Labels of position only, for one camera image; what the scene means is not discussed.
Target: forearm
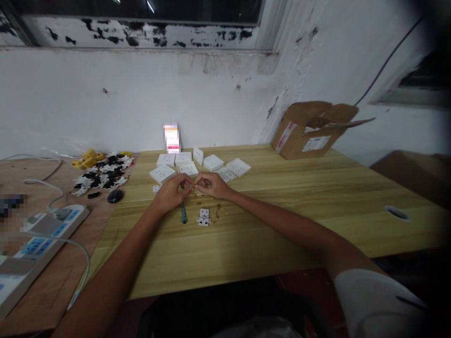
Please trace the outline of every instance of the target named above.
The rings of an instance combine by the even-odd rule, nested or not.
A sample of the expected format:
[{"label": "forearm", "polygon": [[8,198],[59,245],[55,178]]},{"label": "forearm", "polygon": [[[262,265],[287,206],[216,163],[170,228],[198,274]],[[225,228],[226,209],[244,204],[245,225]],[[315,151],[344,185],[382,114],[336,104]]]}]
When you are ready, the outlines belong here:
[{"label": "forearm", "polygon": [[228,200],[317,257],[332,278],[353,267],[384,273],[355,245],[315,221],[239,192],[233,192]]},{"label": "forearm", "polygon": [[53,337],[101,337],[130,292],[141,258],[158,228],[162,214],[147,208],[105,264],[99,269]]}]

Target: person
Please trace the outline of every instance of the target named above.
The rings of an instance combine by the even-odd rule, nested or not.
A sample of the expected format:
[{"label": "person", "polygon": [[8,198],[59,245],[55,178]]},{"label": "person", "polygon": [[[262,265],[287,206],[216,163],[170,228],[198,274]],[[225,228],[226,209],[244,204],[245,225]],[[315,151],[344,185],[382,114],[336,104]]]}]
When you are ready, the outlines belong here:
[{"label": "person", "polygon": [[[194,184],[186,174],[164,182],[136,225],[79,294],[52,337],[104,335],[130,292],[141,258],[162,218],[194,188],[243,208],[316,256],[334,281],[351,337],[404,337],[424,316],[426,306],[418,297],[345,238],[313,220],[233,190],[216,173],[201,172]],[[291,337],[299,336],[293,332]]]}]

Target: wooden table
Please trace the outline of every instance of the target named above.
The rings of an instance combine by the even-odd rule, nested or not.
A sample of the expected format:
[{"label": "wooden table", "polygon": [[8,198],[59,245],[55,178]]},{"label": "wooden table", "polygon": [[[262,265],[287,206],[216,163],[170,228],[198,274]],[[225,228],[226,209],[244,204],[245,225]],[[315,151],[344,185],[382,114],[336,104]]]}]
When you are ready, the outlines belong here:
[{"label": "wooden table", "polygon": [[[139,154],[133,154],[133,156],[136,159]],[[22,207],[25,215],[45,212],[47,204],[58,196],[58,192],[42,184],[24,184],[23,180],[43,178],[55,168],[55,165],[55,161],[36,159],[2,162],[0,164],[0,194],[27,194],[27,204]],[[126,176],[131,173],[133,167],[127,168]],[[62,199],[53,204],[54,207],[83,204],[90,210],[91,213],[77,228],[71,239],[81,243],[92,254],[115,205],[107,203],[109,192],[104,189],[101,189],[100,197],[92,200],[87,198],[88,194],[81,197],[71,195],[70,192],[73,191],[74,185],[72,180],[81,174],[82,171],[63,162],[57,172],[47,179],[47,182],[60,187],[65,193]],[[3,223],[0,235],[7,231],[6,226],[10,229],[20,225],[21,219],[16,216],[10,221],[14,221],[14,224]],[[2,249],[6,251],[7,255],[12,256],[20,250],[23,242],[23,239],[22,241],[13,241],[10,238],[10,242]],[[0,321],[0,336],[19,335],[56,327],[72,299],[85,268],[86,257],[83,252],[74,245],[64,245],[36,278],[8,317]]]},{"label": "wooden table", "polygon": [[[333,229],[377,257],[437,246],[440,216],[446,212],[350,158],[331,150],[317,159],[286,161],[270,146],[204,148],[225,163],[236,157],[252,166],[229,184],[260,200],[287,208]],[[92,276],[152,202],[149,172],[160,151],[143,152],[91,258]],[[396,219],[385,205],[402,209],[411,222]],[[241,208],[210,196],[185,200],[169,212],[143,262],[130,298],[309,269],[319,263],[301,248]],[[209,227],[196,222],[209,208]]]}]

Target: white sleeve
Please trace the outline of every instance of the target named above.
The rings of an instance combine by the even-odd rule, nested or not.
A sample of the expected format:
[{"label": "white sleeve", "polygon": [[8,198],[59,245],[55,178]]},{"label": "white sleeve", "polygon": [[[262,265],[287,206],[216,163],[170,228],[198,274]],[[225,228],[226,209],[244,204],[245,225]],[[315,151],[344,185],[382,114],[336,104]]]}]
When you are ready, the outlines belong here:
[{"label": "white sleeve", "polygon": [[426,305],[394,279],[374,271],[351,269],[340,273],[334,284],[351,338],[418,333]]}]

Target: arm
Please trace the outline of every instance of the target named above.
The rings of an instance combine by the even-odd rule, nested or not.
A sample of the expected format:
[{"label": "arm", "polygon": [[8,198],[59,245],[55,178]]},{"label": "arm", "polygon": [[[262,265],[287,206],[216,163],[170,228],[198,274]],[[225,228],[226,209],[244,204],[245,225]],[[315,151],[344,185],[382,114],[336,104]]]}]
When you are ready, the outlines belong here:
[{"label": "arm", "polygon": [[191,184],[186,174],[164,182],[152,204],[79,294],[52,337],[103,337],[120,305],[130,292],[141,258],[165,213],[178,206],[191,192],[178,187]]},{"label": "arm", "polygon": [[216,173],[202,172],[194,184],[202,193],[227,200],[247,210],[313,254],[322,261],[333,280],[340,272],[355,268],[385,275],[362,251],[336,232],[294,212],[236,192]]}]

